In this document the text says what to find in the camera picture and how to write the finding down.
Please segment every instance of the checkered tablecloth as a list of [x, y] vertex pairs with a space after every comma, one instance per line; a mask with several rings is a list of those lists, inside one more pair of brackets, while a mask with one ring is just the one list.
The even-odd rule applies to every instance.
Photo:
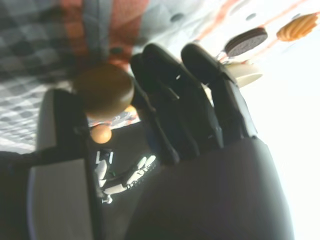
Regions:
[[186, 43], [204, 40], [218, 56], [227, 39], [268, 19], [288, 21], [292, 16], [282, 16], [307, 2], [290, 0], [275, 9], [272, 1], [263, 18], [245, 25], [239, 19], [245, 21], [255, 1], [0, 0], [0, 151], [34, 150], [44, 93], [66, 88], [84, 67], [107, 61], [128, 69], [131, 55], [150, 42], [179, 56]]

